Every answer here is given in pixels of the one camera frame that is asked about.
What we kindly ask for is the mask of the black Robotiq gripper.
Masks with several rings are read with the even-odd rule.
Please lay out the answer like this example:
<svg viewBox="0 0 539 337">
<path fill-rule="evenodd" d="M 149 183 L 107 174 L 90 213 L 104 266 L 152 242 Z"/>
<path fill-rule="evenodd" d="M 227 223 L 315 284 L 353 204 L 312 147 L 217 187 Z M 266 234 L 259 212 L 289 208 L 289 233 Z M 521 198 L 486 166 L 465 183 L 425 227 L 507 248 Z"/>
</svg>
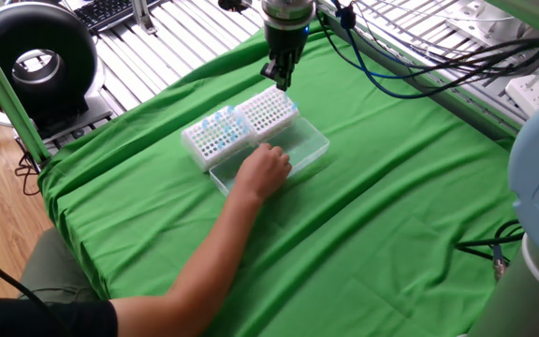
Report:
<svg viewBox="0 0 539 337">
<path fill-rule="evenodd" d="M 270 61 L 262 66 L 260 74 L 285 92 L 291 85 L 292 73 L 307 42 L 308 26 L 281 30 L 266 25 L 264 34 L 269 45 Z"/>
</svg>

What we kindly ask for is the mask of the person's hand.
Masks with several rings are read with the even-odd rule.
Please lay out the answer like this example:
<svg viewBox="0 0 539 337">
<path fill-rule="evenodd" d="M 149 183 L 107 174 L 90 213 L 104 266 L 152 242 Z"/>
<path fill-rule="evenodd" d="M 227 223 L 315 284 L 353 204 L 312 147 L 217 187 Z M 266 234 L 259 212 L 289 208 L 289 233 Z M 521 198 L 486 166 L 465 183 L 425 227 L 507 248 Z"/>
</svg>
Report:
<svg viewBox="0 0 539 337">
<path fill-rule="evenodd" d="M 289 155 L 281 147 L 262 143 L 240 165 L 231 194 L 263 203 L 291 170 Z"/>
</svg>

